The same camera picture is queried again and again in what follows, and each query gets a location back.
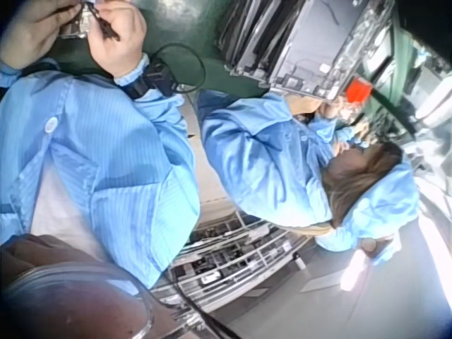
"small electronic part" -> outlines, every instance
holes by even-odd
[[[116,33],[112,26],[101,18],[99,11],[94,7],[94,0],[82,1],[82,8],[80,12],[69,23],[61,27],[59,36],[63,39],[83,39],[88,36],[90,32],[90,16],[94,16],[99,23],[104,39],[115,39],[120,41],[118,33]]]
[[[88,2],[82,3],[82,9],[74,19],[63,25],[59,31],[62,39],[83,39],[88,36],[90,31],[90,12]]]

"cuff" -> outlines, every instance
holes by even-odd
[[[0,61],[0,88],[10,88],[20,76],[20,70]]]
[[[149,65],[149,57],[147,54],[143,53],[140,63],[138,66],[129,74],[122,76],[121,78],[115,78],[114,83],[120,87],[127,86],[129,83],[133,83],[141,74],[143,74],[144,69]]]

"hand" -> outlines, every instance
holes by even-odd
[[[301,97],[293,94],[286,95],[284,98],[291,115],[314,113],[322,103],[321,100],[313,97]]]
[[[364,137],[369,132],[369,123],[365,120],[361,120],[355,125],[355,133],[359,138]]]
[[[350,145],[345,142],[335,142],[333,144],[333,154],[335,157],[337,157],[339,154],[341,154],[342,152],[349,150],[350,149]]]
[[[339,96],[330,104],[324,102],[317,112],[325,119],[335,119],[338,117],[339,111],[344,108],[345,104],[345,98]]]
[[[80,0],[29,0],[11,21],[0,41],[0,60],[24,69],[51,48],[59,29],[81,9]],[[70,9],[55,13],[61,8]]]
[[[132,72],[140,63],[146,22],[140,11],[124,1],[96,5],[100,16],[118,33],[121,41],[104,39],[99,23],[90,18],[88,42],[93,59],[115,78]]]

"brown hair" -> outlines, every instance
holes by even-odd
[[[400,164],[403,151],[395,143],[384,143],[364,169],[348,172],[341,180],[322,172],[323,187],[328,196],[333,219],[331,226],[340,227],[345,216],[359,198]]]

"wrist strap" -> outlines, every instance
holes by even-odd
[[[132,100],[137,100],[155,88],[165,97],[171,97],[177,92],[178,85],[167,64],[161,59],[153,59],[141,76],[121,88]]]

